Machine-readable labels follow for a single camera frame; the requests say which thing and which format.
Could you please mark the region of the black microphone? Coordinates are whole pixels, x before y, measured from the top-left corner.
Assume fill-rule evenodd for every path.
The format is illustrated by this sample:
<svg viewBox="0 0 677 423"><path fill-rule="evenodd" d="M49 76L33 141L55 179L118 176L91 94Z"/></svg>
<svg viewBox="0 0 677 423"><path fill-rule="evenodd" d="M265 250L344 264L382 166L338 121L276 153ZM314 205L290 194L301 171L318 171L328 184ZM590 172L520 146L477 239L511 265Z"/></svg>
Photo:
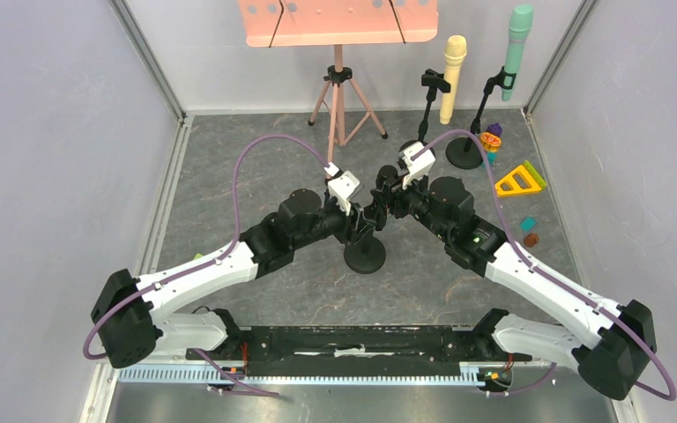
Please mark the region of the black microphone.
<svg viewBox="0 0 677 423"><path fill-rule="evenodd" d="M376 176L376 188L386 189L398 181L398 170L393 165L382 166Z"/></svg>

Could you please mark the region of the black microphone desk stand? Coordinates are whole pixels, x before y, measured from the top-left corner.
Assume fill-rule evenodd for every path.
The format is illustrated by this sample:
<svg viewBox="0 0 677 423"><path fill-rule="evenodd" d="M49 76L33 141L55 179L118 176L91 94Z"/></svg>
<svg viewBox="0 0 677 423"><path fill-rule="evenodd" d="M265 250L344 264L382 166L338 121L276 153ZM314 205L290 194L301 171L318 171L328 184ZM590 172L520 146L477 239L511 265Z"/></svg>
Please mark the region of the black microphone desk stand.
<svg viewBox="0 0 677 423"><path fill-rule="evenodd" d="M357 244L343 244L343 257L350 270L359 274L371 274L379 271L386 261L386 248L375 237L365 237Z"/></svg>

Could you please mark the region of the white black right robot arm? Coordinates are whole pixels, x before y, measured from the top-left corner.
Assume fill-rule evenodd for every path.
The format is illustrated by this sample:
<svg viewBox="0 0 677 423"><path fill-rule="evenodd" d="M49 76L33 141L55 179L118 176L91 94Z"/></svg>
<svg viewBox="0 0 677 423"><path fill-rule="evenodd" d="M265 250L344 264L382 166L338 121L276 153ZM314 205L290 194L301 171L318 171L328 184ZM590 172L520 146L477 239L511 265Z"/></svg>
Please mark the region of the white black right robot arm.
<svg viewBox="0 0 677 423"><path fill-rule="evenodd" d="M472 194L457 178L423 177L404 185L396 170L384 166L371 195L382 219L413 218L443 243L453 263L509 288L557 322L528 323L492 311L473 337L480 357L495 360L507 352L550 360L614 400L639 386L657 350L652 312L642 302L622 305L545 266L478 216Z"/></svg>

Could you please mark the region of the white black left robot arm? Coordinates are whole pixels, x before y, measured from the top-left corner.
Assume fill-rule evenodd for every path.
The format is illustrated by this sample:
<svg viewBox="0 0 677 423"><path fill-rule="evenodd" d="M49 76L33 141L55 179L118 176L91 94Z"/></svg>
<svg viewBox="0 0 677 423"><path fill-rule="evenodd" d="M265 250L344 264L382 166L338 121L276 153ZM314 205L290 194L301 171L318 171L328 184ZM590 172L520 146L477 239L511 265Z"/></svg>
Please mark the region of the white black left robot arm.
<svg viewBox="0 0 677 423"><path fill-rule="evenodd" d="M280 270L293 262L297 250L326 238L355 247L385 223L387 214L387 206L377 200L360 207L333 189L324 197L298 189L234 242L208 255L140 276L115 271L91 310L93 327L83 353L89 360L106 359L116 369L183 348L231 359L241 350L242 336L223 313L194 319L180 314L180 308Z"/></svg>

